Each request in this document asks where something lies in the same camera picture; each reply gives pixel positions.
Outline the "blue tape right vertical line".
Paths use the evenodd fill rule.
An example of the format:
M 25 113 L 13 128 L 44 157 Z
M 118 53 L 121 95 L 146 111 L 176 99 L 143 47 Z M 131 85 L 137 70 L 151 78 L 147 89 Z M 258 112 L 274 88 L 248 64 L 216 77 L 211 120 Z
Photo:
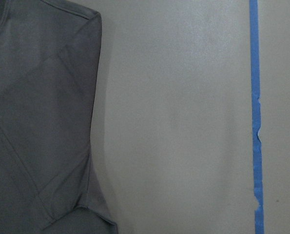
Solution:
M 254 197 L 257 208 L 254 211 L 255 233 L 264 231 L 264 200 L 263 200 L 263 173 L 262 173 L 262 143 L 259 138 L 261 128 L 260 103 L 260 60 L 259 60 L 259 25 L 258 1 L 249 1 L 250 15 L 250 53 L 251 53 L 251 108 L 252 108 L 252 159 Z

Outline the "dark brown t-shirt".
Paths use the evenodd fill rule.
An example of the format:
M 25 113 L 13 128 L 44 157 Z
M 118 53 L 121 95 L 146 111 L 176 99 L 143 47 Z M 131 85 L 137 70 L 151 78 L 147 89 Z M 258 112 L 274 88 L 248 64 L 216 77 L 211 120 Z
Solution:
M 0 234 L 115 234 L 94 172 L 99 12 L 0 0 Z

